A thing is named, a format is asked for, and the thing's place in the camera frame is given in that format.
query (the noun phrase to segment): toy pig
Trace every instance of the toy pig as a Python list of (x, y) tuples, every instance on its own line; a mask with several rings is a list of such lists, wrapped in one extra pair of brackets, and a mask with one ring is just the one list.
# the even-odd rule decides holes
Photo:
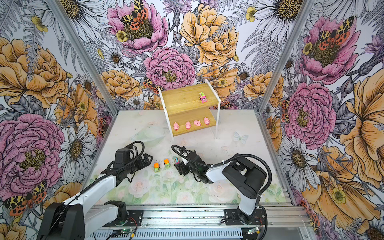
[(186, 129), (190, 129), (190, 128), (191, 128), (191, 123), (190, 123), (189, 121), (187, 121), (187, 122), (185, 123), (185, 128), (186, 128)]
[(177, 124), (177, 122), (173, 124), (173, 129), (175, 129), (175, 131), (179, 129), (179, 125)]
[(204, 123), (205, 123), (206, 125), (209, 125), (209, 118), (205, 117), (205, 118), (204, 118)]
[(196, 126), (200, 127), (201, 126), (201, 123), (199, 120), (194, 120), (193, 121), (193, 124), (195, 124)]

